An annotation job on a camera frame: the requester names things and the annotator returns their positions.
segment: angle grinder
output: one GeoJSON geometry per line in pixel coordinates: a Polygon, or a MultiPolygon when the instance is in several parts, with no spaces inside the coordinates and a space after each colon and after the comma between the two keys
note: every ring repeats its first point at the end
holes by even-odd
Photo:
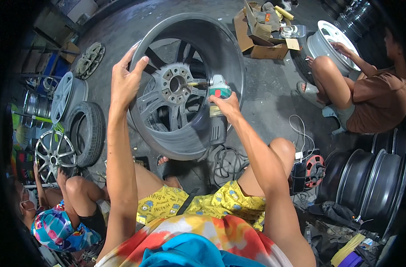
{"type": "MultiPolygon", "coordinates": [[[[227,85],[224,77],[220,74],[214,75],[209,82],[209,95],[214,95],[218,98],[227,99],[231,95],[231,88],[227,85]]],[[[220,145],[227,140],[227,118],[222,114],[221,110],[215,103],[210,104],[210,144],[211,146],[220,145]]]]}

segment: purple object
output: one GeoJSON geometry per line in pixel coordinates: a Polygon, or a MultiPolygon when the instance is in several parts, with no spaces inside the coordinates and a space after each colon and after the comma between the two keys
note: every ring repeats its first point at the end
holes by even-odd
{"type": "Polygon", "coordinates": [[[352,251],[344,260],[338,265],[338,267],[354,267],[357,264],[361,263],[363,259],[352,251]]]}

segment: brown shirt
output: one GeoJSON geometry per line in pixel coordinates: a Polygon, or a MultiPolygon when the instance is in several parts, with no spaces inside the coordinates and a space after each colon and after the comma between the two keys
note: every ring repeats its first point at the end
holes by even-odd
{"type": "Polygon", "coordinates": [[[347,120],[347,130],[377,133],[397,126],[406,115],[406,80],[396,76],[394,69],[354,83],[355,110],[347,120]]]}

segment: concrete floor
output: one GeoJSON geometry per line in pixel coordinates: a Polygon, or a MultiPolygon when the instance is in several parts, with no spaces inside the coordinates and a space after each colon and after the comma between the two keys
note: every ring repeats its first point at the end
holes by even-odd
{"type": "MultiPolygon", "coordinates": [[[[136,1],[130,7],[110,15],[91,28],[79,38],[78,47],[85,51],[95,41],[101,42],[106,47],[104,58],[96,71],[87,79],[89,84],[88,101],[99,104],[104,111],[105,121],[108,121],[110,108],[111,71],[125,52],[142,38],[154,25],[172,15],[184,12],[200,12],[213,18],[222,18],[221,23],[234,31],[233,17],[243,8],[243,1],[238,0],[147,0],[136,1]]],[[[293,9],[294,24],[306,25],[308,29],[316,30],[318,20],[332,22],[332,18],[321,8],[318,0],[300,1],[297,8],[293,9]]],[[[302,136],[299,136],[289,125],[290,115],[297,114],[304,121],[306,134],[311,136],[315,146],[319,147],[322,156],[327,157],[330,152],[353,147],[355,135],[341,133],[332,136],[331,131],[339,127],[334,118],[323,118],[321,110],[304,100],[296,91],[296,83],[305,80],[297,70],[289,53],[283,61],[271,59],[251,59],[244,57],[246,65],[246,88],[242,113],[255,131],[265,142],[270,142],[276,137],[284,137],[302,147],[302,136]]],[[[298,119],[292,119],[295,127],[298,119]]],[[[147,156],[150,168],[157,174],[156,159],[158,152],[151,149],[140,137],[131,130],[130,144],[134,156],[147,156]]],[[[305,149],[312,146],[306,140],[305,149]]],[[[227,144],[244,152],[235,131],[231,131],[227,144]]],[[[98,162],[90,167],[91,172],[105,171],[106,144],[98,162]]],[[[198,194],[207,194],[214,188],[209,186],[205,177],[211,169],[211,160],[195,168],[194,163],[181,163],[194,166],[186,171],[180,181],[185,191],[201,188],[198,194]]],[[[218,183],[226,180],[217,179],[218,183]]]]}

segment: white cable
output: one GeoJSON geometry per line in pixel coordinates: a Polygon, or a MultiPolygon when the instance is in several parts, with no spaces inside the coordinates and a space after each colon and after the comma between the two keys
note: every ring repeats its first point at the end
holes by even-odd
{"type": "Polygon", "coordinates": [[[307,157],[301,158],[301,159],[300,159],[300,162],[302,162],[302,161],[305,160],[306,158],[310,157],[310,155],[314,152],[314,148],[315,148],[314,140],[313,140],[310,136],[306,135],[306,126],[305,126],[305,124],[304,124],[304,122],[302,121],[302,119],[301,119],[300,116],[298,116],[298,115],[296,115],[296,114],[293,114],[293,115],[289,116],[289,125],[290,125],[290,126],[292,127],[292,129],[294,129],[294,131],[296,131],[299,135],[302,135],[302,140],[304,141],[304,144],[303,144],[302,147],[301,147],[301,154],[302,154],[302,151],[304,150],[304,146],[306,145],[306,136],[307,136],[308,139],[310,139],[310,140],[313,142],[313,150],[312,150],[312,152],[311,152],[310,154],[308,154],[307,157]],[[299,120],[301,120],[302,128],[303,128],[303,131],[304,131],[304,132],[301,132],[301,131],[299,131],[298,129],[296,129],[295,127],[292,126],[291,118],[294,117],[294,116],[295,116],[295,117],[298,117],[299,120]]]}

